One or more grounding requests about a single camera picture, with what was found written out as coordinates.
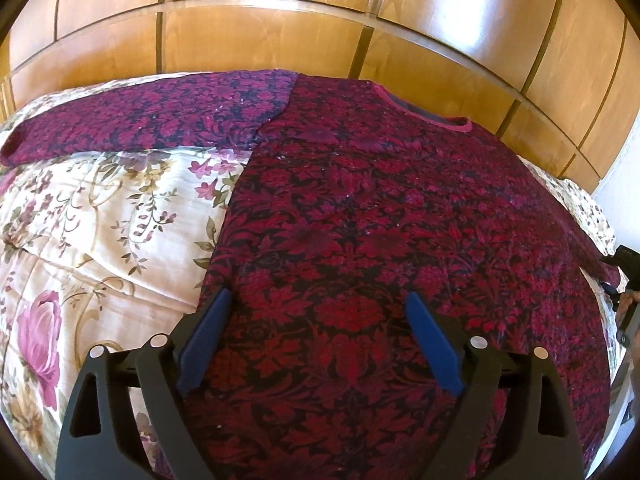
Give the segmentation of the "person's right hand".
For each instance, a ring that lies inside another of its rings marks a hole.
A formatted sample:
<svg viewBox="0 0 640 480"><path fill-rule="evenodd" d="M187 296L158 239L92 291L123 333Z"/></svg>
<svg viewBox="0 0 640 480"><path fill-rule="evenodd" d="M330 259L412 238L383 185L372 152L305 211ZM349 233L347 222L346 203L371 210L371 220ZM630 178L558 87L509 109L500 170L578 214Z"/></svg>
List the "person's right hand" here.
<svg viewBox="0 0 640 480"><path fill-rule="evenodd" d="M633 305L638 304L640 301L640 292L636 290L626 290L620 294L620 301L618 302L618 309L616 311L616 325L620 327L626 316L627 310Z"/></svg>

